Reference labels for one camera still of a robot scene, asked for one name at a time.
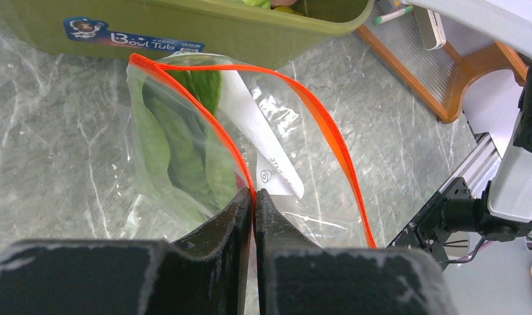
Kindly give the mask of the clear zip top bag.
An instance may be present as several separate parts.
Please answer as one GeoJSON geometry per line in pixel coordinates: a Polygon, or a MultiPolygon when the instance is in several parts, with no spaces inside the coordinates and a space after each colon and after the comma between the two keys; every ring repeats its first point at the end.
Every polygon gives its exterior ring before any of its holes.
{"type": "Polygon", "coordinates": [[[377,247],[342,132],[303,84],[218,54],[132,54],[127,75],[132,69],[198,107],[233,153],[240,190],[268,191],[281,215],[317,245],[377,247]]]}

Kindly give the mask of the green leafy vegetable toy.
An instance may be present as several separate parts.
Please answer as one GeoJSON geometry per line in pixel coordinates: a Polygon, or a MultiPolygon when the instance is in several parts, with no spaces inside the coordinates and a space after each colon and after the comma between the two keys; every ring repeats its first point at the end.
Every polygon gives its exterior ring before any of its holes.
{"type": "Polygon", "coordinates": [[[240,190],[240,167],[188,98],[142,70],[127,75],[130,159],[139,190],[189,226],[223,210],[240,190]]]}

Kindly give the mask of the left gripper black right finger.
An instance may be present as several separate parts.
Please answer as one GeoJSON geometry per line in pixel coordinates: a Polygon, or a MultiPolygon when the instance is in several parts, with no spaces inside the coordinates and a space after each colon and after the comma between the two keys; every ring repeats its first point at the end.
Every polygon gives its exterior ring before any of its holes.
{"type": "Polygon", "coordinates": [[[261,314],[454,314],[441,268],[418,249],[326,248],[256,195],[261,314]]]}

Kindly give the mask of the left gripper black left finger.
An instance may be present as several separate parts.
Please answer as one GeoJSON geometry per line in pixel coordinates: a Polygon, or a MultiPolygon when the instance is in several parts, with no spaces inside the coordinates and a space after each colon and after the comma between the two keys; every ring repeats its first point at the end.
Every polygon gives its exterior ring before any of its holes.
{"type": "Polygon", "coordinates": [[[182,238],[22,240],[0,254],[0,314],[241,314],[252,195],[182,238]]]}

